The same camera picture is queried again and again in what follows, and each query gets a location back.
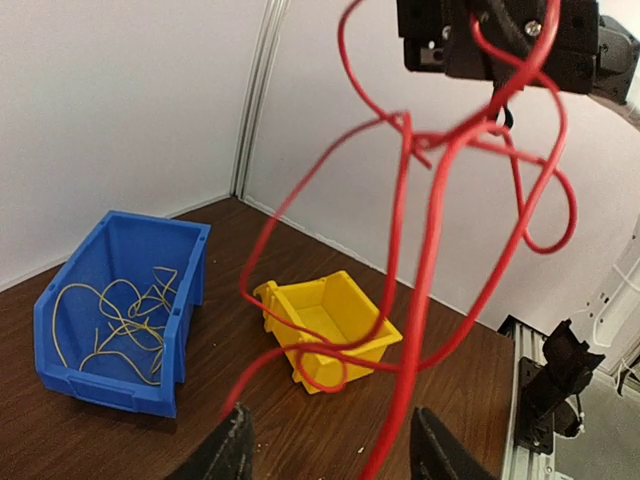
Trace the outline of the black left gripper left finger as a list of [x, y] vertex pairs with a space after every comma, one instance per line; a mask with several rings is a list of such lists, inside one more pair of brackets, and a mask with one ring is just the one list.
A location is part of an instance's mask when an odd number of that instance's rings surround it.
[[237, 404], [229, 415], [172, 472], [173, 479], [253, 478], [255, 430], [249, 409]]

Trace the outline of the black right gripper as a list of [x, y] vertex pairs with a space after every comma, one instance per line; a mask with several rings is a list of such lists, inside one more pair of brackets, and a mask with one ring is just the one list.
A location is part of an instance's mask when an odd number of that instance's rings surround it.
[[[411, 72], [486, 80], [504, 85], [515, 69], [474, 41], [471, 17], [495, 47], [520, 59], [533, 50], [544, 24], [545, 1], [398, 0], [397, 23], [404, 64]], [[560, 21], [544, 72], [563, 91], [588, 94], [595, 83], [599, 8], [595, 1], [562, 1]]]

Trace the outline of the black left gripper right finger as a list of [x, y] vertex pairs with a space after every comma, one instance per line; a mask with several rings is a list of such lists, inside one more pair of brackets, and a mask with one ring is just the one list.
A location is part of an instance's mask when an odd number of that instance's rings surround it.
[[494, 480], [429, 409], [416, 407], [410, 426], [412, 480]]

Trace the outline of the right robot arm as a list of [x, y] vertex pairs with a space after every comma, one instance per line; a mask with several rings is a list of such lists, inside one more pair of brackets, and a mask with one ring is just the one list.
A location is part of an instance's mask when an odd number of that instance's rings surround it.
[[[398, 31], [412, 72], [489, 81], [503, 88], [512, 66], [483, 52], [470, 22], [484, 38], [518, 57], [542, 32], [542, 1], [401, 1]], [[583, 94], [639, 122], [639, 42], [594, 1], [565, 1], [545, 73], [563, 91]], [[632, 238], [585, 309], [543, 335], [508, 317], [501, 332], [514, 340], [513, 403], [502, 477], [554, 479], [558, 437], [583, 431], [580, 394], [625, 322], [639, 311], [639, 241]]]

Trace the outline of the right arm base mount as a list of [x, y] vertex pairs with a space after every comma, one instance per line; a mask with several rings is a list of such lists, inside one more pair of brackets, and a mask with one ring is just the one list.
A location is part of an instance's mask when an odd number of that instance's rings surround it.
[[544, 364], [526, 357], [519, 362], [515, 440], [535, 453], [550, 455], [556, 434], [574, 438], [583, 430], [581, 404], [571, 405], [569, 399], [578, 398], [590, 384], [605, 356], [578, 340], [569, 319], [543, 342], [542, 353]]

